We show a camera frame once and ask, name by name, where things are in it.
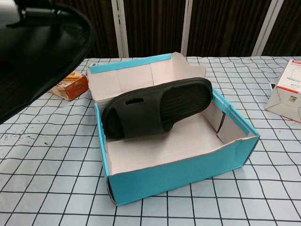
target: black object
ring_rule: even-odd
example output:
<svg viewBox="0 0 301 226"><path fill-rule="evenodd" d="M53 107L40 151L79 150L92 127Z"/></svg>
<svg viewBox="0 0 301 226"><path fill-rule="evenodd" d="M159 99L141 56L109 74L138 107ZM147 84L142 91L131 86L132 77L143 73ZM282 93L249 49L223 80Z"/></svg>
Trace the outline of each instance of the black object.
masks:
<svg viewBox="0 0 301 226"><path fill-rule="evenodd" d="M90 22L69 6L51 0L15 0L15 7L6 2L7 8L0 3L0 14L8 18L0 16L0 124L71 73L94 41Z"/></svg>
<svg viewBox="0 0 301 226"><path fill-rule="evenodd" d="M273 90L275 88L275 86L276 86L275 83L270 83L270 85L271 85L271 90Z"/></svg>
<svg viewBox="0 0 301 226"><path fill-rule="evenodd" d="M112 99L103 110L104 133L122 139L169 132L177 121L205 110L211 99L211 82L203 78L130 91Z"/></svg>

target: table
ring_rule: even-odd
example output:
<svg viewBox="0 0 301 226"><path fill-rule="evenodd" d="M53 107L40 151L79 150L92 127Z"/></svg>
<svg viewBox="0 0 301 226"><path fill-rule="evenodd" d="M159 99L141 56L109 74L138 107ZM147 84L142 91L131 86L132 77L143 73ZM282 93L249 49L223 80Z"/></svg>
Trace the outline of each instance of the table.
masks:
<svg viewBox="0 0 301 226"><path fill-rule="evenodd" d="M0 125L0 226L301 225L301 124L264 110L290 58L187 57L261 139L243 168L120 207L107 195L91 92L44 94Z"/></svg>

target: black slide sandal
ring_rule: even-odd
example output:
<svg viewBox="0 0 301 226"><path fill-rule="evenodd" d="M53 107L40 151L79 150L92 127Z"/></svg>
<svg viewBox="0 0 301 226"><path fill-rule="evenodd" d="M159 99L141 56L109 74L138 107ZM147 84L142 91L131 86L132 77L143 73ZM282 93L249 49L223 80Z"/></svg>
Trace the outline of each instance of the black slide sandal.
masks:
<svg viewBox="0 0 301 226"><path fill-rule="evenodd" d="M166 133L177 121L205 110L211 99L211 82L203 78L136 89L106 105L103 130L111 139Z"/></svg>

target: dark curtain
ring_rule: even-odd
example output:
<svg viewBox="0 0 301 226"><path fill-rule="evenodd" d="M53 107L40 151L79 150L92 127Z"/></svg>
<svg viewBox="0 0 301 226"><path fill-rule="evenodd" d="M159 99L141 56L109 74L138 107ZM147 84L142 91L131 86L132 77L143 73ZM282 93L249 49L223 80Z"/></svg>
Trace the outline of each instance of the dark curtain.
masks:
<svg viewBox="0 0 301 226"><path fill-rule="evenodd" d="M185 0L124 0L130 57L181 51Z"/></svg>
<svg viewBox="0 0 301 226"><path fill-rule="evenodd" d="M301 0L283 2L262 55L301 56Z"/></svg>
<svg viewBox="0 0 301 226"><path fill-rule="evenodd" d="M250 56L270 2L193 1L187 56Z"/></svg>
<svg viewBox="0 0 301 226"><path fill-rule="evenodd" d="M92 23L96 40L88 57L119 57L116 33L110 0L55 0L73 6Z"/></svg>

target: white product box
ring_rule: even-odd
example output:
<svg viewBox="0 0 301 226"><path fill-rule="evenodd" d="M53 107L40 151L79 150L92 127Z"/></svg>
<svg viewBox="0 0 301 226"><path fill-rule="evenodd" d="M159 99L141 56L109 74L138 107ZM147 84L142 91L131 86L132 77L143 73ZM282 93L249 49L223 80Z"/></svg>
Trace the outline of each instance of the white product box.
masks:
<svg viewBox="0 0 301 226"><path fill-rule="evenodd" d="M301 122L301 61L289 60L265 109Z"/></svg>

